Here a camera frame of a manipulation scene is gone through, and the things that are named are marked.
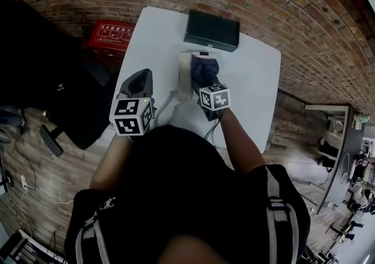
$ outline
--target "black t-shirt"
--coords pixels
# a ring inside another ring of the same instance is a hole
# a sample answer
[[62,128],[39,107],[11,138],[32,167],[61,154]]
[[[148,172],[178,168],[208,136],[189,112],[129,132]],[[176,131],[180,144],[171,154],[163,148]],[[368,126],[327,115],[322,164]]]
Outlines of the black t-shirt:
[[[283,166],[267,167],[280,184],[281,198],[296,211],[300,255],[310,229],[306,205]],[[77,193],[65,241],[67,260],[76,263],[77,234],[97,211],[112,264],[156,263],[177,235],[204,240],[229,263],[265,263],[267,204],[265,167],[243,176],[229,169],[217,150],[193,132],[156,128],[133,145],[114,193]],[[290,232],[277,241],[291,242]]]

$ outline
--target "white stripe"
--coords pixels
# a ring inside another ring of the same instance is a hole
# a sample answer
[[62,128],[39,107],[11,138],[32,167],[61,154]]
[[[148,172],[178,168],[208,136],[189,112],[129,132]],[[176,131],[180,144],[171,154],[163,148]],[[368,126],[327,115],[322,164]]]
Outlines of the white stripe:
[[82,240],[82,232],[83,228],[79,231],[76,239],[76,259],[77,264],[83,264],[83,258],[82,258],[82,247],[81,247],[81,240]]
[[270,246],[270,264],[277,264],[277,240],[276,229],[273,212],[266,209],[267,223],[268,223],[268,243]]
[[267,193],[268,193],[268,197],[271,197],[271,196],[280,197],[279,182],[277,182],[275,177],[272,175],[272,173],[269,171],[269,169],[266,166],[265,166],[265,169],[267,170]]
[[299,244],[299,229],[298,229],[298,221],[297,221],[297,215],[294,211],[294,208],[289,205],[285,204],[289,209],[289,214],[291,217],[291,225],[292,225],[292,243],[293,243],[293,254],[292,254],[292,263],[295,264],[297,261],[297,255],[298,255],[298,244]]
[[284,203],[276,203],[275,200],[271,200],[271,206],[272,207],[283,207]]
[[100,258],[103,264],[111,264],[108,257],[107,248],[105,247],[103,233],[101,232],[99,219],[94,223],[94,229],[96,234],[96,240],[98,242],[98,248],[100,253]]
[[280,211],[273,211],[274,213],[274,220],[277,222],[280,221],[288,221],[287,213],[284,210]]

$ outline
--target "white table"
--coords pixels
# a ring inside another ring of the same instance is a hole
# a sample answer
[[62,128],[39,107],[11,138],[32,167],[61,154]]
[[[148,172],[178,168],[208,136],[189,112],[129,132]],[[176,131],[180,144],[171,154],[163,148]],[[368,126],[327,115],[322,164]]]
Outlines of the white table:
[[[155,106],[159,108],[179,84],[179,52],[216,54],[219,80],[230,88],[231,109],[261,152],[270,132],[277,95],[281,53],[252,37],[240,34],[240,46],[225,52],[183,41],[188,15],[146,7],[128,46],[115,96],[124,80],[144,68],[152,70]],[[196,101],[178,106],[172,125],[205,136],[213,126]],[[226,147],[220,124],[214,133],[218,147]]]

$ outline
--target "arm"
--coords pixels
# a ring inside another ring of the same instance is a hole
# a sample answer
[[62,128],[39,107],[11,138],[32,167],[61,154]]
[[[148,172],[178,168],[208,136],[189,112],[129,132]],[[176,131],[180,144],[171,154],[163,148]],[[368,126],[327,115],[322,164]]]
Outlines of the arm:
[[250,170],[265,165],[257,146],[229,108],[224,109],[220,122],[235,171],[247,174]]
[[107,153],[91,178],[90,189],[112,191],[116,187],[132,145],[133,143],[126,136],[113,137]]
[[370,191],[375,191],[375,186],[372,186],[370,184],[360,183],[359,187],[363,188],[363,191],[365,189],[370,190]]

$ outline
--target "power strip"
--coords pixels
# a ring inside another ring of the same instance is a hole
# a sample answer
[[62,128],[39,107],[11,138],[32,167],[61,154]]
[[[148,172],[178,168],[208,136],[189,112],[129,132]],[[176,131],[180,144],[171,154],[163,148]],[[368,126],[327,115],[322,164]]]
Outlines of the power strip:
[[22,182],[23,189],[28,190],[29,189],[29,185],[28,185],[28,182],[26,181],[25,176],[23,176],[23,175],[21,175],[21,182]]

